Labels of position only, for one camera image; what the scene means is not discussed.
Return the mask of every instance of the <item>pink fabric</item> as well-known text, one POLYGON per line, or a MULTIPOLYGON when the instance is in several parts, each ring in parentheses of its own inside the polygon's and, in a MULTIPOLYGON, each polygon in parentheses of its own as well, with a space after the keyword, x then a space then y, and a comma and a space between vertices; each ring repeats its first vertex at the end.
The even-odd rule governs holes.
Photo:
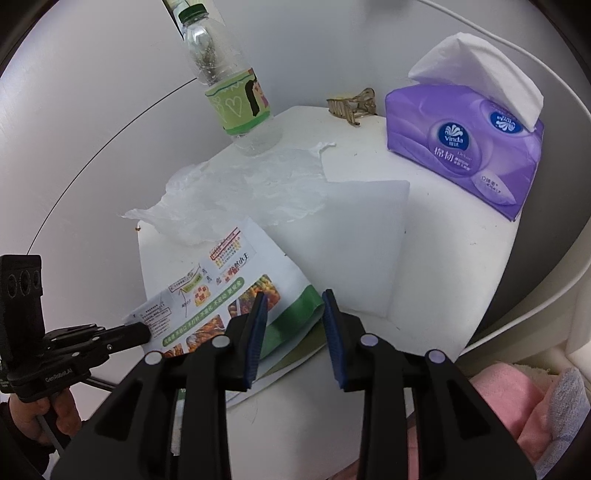
MULTIPOLYGON (((548 408, 557 382, 544 395, 529 377, 507 364, 491 365, 470 381, 528 459, 536 462, 550 444, 548 408)), ((355 462, 330 480, 355 480, 357 468, 358 462, 355 462)), ((408 478, 418 479, 416 427, 408 430, 408 478)))

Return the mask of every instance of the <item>white cord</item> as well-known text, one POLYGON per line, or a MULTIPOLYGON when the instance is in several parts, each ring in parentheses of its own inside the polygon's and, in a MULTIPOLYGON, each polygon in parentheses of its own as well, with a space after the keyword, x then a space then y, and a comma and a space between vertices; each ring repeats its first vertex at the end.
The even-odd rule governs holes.
MULTIPOLYGON (((549 72, 549 74, 551 74, 552 77, 554 77, 556 80, 558 80, 558 82, 572 95, 572 97, 575 99, 575 101, 583 109, 583 112, 586 113, 587 118, 589 119, 589 122, 591 122, 591 112, 589 112, 589 109, 587 109, 587 106, 583 103, 583 101, 579 98, 579 96, 574 92, 574 90, 569 86, 568 83, 566 83, 554 70, 552 70, 550 67, 548 67, 538 57, 536 57, 532 53, 528 52, 526 49, 520 47, 519 45, 515 45, 514 43, 510 42, 509 40, 506 40, 506 39, 500 37, 499 35, 495 35, 494 33, 488 31, 487 29, 482 28, 480 25, 475 24, 474 22, 472 22, 472 21, 468 20, 467 18, 465 18, 465 17, 463 17, 463 16, 455 13, 454 11, 449 10, 448 8, 443 7, 443 6, 441 6, 441 5, 439 5, 439 4, 435 3, 435 2, 431 2, 431 0, 417 0, 417 2, 421 2, 422 4, 425 4, 425 5, 428 5, 428 6, 432 7, 432 8, 435 8, 436 10, 439 10, 440 12, 443 12, 446 15, 449 15, 452 18, 455 18, 456 20, 459 20, 460 22, 468 25, 469 27, 472 27, 474 30, 482 33, 483 35, 486 35, 487 37, 490 37, 493 40, 496 40, 497 42, 502 43, 503 45, 506 45, 507 47, 512 48, 515 51, 518 51, 522 55, 525 55, 529 59, 531 59, 534 62, 536 62, 544 70, 546 70, 547 72, 549 72)), ((481 346, 483 343, 486 343, 489 340, 492 340, 494 337, 500 335, 503 332, 506 332, 507 330, 509 330, 509 329, 513 328, 514 326, 520 324, 524 320, 527 320, 528 318, 530 318, 531 316, 535 315, 536 313, 541 312, 542 310, 544 310, 549 305, 552 305, 556 300, 558 300, 562 295, 564 295, 565 293, 567 293, 571 288, 573 288, 579 282, 579 280, 583 277, 583 275, 585 275, 585 273, 587 272, 587 270, 589 269, 589 267, 591 267, 591 258, 587 259, 587 262, 585 263, 584 267, 560 291, 558 291, 557 293, 555 293, 554 295, 552 295, 546 301, 542 302, 536 308, 528 311, 527 313, 524 313, 523 315, 517 317, 515 320, 510 321, 506 325, 503 325, 501 328, 499 328, 498 330, 494 331, 490 335, 487 335, 487 336, 481 338, 480 340, 478 340, 477 342, 474 342, 473 344, 467 346, 463 350, 463 352, 461 353, 461 355, 463 355, 464 353, 468 353, 471 350, 474 350, 475 348, 481 346)))

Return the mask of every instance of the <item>tissue pack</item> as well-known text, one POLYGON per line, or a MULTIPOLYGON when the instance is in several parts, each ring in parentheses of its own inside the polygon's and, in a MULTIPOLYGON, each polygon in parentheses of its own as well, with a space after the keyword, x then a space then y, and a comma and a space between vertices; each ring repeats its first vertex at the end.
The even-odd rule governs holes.
POLYGON ((386 96, 388 149, 451 180, 515 220, 542 152, 506 109, 462 85, 414 85, 386 96))

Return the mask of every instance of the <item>bottle label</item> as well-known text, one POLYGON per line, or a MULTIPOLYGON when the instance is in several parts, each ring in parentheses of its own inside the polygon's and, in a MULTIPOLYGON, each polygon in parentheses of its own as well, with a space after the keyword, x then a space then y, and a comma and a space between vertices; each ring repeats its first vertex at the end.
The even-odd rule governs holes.
POLYGON ((234 75, 205 92, 229 135, 244 134, 271 114, 253 69, 234 75))

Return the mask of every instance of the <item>camera lens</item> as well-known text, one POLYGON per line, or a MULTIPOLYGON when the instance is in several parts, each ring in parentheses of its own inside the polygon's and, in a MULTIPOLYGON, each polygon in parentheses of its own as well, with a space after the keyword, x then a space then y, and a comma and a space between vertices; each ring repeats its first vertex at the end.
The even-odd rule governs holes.
POLYGON ((39 287, 41 287, 41 274, 39 270, 35 270, 33 272, 33 288, 39 290, 39 287))
POLYGON ((27 295, 31 291, 31 276, 27 270, 21 272, 21 292, 23 295, 27 295))
POLYGON ((8 281, 6 283, 6 290, 8 292, 8 296, 10 298, 14 298, 17 296, 17 278, 14 275, 10 275, 10 277, 8 277, 8 281))

